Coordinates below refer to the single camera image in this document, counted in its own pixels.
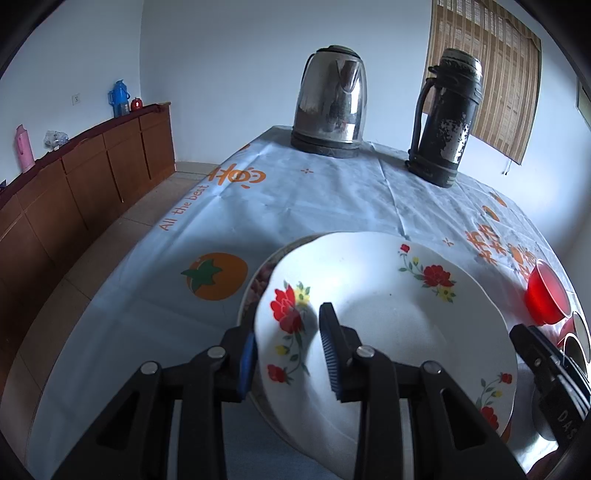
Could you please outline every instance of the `stack of plates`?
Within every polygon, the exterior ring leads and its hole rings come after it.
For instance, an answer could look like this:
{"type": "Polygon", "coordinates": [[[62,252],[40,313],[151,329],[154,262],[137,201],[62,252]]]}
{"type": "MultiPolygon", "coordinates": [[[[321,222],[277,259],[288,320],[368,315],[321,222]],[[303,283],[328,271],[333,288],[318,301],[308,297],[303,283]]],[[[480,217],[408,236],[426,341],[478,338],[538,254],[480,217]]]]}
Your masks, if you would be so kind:
{"type": "Polygon", "coordinates": [[[331,233],[287,245],[259,269],[242,302],[258,302],[263,417],[290,445],[352,478],[359,404],[331,391],[318,310],[332,302],[342,325],[393,361],[436,360],[499,433],[513,408],[515,350],[501,312],[465,271],[434,251],[375,232],[331,233]]]}

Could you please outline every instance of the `pink thermos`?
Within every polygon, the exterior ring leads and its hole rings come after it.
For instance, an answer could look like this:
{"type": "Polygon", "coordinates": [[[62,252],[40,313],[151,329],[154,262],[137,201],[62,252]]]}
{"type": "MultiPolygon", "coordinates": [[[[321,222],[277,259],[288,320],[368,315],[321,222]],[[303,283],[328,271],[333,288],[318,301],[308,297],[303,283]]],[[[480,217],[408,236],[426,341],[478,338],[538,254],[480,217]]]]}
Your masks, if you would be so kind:
{"type": "Polygon", "coordinates": [[[31,142],[29,142],[29,134],[22,125],[17,128],[17,150],[21,170],[25,173],[35,165],[35,159],[33,158],[33,150],[31,150],[31,142]]]}

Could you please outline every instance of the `small red jar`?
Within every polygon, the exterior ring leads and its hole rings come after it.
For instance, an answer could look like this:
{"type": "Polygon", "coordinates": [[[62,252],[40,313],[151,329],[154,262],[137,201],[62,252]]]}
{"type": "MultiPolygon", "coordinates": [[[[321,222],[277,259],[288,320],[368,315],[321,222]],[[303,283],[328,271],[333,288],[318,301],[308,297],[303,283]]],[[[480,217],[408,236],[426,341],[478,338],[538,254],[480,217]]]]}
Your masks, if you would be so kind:
{"type": "Polygon", "coordinates": [[[142,103],[142,100],[140,98],[134,98],[133,100],[131,100],[131,111],[134,112],[136,110],[139,110],[140,108],[143,108],[144,104],[142,103]]]}

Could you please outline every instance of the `metal screw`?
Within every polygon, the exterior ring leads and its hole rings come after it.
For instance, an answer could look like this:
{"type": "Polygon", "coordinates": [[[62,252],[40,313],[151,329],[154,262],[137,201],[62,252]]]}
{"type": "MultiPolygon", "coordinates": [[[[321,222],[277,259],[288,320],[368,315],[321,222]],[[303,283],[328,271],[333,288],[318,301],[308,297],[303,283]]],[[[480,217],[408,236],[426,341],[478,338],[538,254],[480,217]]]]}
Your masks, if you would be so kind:
{"type": "Polygon", "coordinates": [[[425,369],[425,372],[431,375],[437,375],[441,373],[441,365],[439,365],[434,360],[428,360],[423,363],[423,368],[425,369]]]}
{"type": "Polygon", "coordinates": [[[207,351],[209,358],[223,358],[226,355],[226,350],[222,346],[213,346],[207,351]]]}
{"type": "Polygon", "coordinates": [[[372,358],[375,355],[375,350],[369,345],[358,346],[357,355],[359,355],[361,358],[372,358]]]}
{"type": "Polygon", "coordinates": [[[139,371],[144,375],[155,374],[158,371],[158,364],[156,362],[146,362],[140,367],[139,371]]]}

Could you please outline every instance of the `white wall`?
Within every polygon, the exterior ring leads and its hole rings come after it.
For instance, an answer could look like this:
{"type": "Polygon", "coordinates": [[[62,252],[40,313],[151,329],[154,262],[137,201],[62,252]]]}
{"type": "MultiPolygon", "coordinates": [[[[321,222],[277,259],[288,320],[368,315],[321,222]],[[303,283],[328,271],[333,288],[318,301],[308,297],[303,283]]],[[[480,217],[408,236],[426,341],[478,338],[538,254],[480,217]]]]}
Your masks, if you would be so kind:
{"type": "Polygon", "coordinates": [[[145,0],[142,93],[172,101],[178,161],[219,163],[291,125],[308,56],[341,44],[365,63],[364,137],[405,148],[430,23],[430,0],[145,0]]]}
{"type": "Polygon", "coordinates": [[[564,256],[563,263],[591,327],[591,219],[587,218],[583,222],[583,227],[564,256]]]}
{"type": "Polygon", "coordinates": [[[47,130],[70,138],[113,117],[107,92],[139,91],[143,0],[66,0],[18,51],[0,79],[0,181],[20,174],[14,133],[28,130],[35,158],[47,130]],[[81,102],[72,105],[72,95],[81,102]]]}

